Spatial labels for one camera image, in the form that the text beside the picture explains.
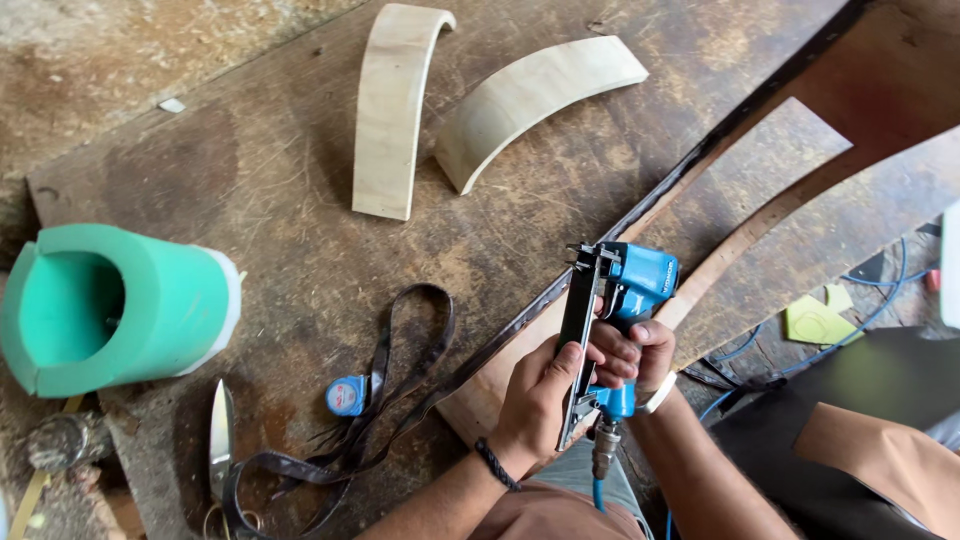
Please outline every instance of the blue tape measure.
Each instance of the blue tape measure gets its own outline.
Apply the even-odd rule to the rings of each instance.
[[[366,400],[366,375],[340,377],[326,388],[326,407],[337,416],[359,416]]]

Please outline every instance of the black bracelet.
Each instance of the black bracelet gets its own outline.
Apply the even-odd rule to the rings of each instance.
[[[510,478],[510,475],[503,470],[503,467],[500,466],[500,462],[496,459],[496,456],[493,455],[493,451],[489,446],[487,446],[487,437],[480,437],[477,439],[477,442],[473,445],[473,449],[484,458],[484,461],[487,462],[487,466],[490,467],[490,472],[493,473],[497,479],[503,482],[503,485],[507,486],[507,488],[514,493],[520,490],[520,484],[516,483],[514,479]]]

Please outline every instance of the hand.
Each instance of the hand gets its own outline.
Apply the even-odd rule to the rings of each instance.
[[[554,358],[558,337],[544,341],[514,367],[500,419],[488,441],[500,465],[514,479],[523,478],[538,462],[553,456],[557,447],[564,395],[583,361],[583,349],[574,342],[564,345]]]
[[[658,321],[633,325],[629,339],[610,324],[593,321],[588,357],[603,357],[602,361],[594,360],[597,383],[619,388],[624,379],[636,379],[636,393],[644,394],[660,388],[670,372],[675,346],[673,332]]]

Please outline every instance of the green foam cylinder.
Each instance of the green foam cylinder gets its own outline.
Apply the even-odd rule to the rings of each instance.
[[[99,224],[28,242],[0,309],[17,381],[44,398],[184,375],[226,347],[240,279],[220,252]]]

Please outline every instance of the brown paper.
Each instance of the brown paper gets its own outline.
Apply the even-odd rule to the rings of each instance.
[[[960,540],[960,455],[925,433],[820,403],[793,450],[860,480],[930,532]]]

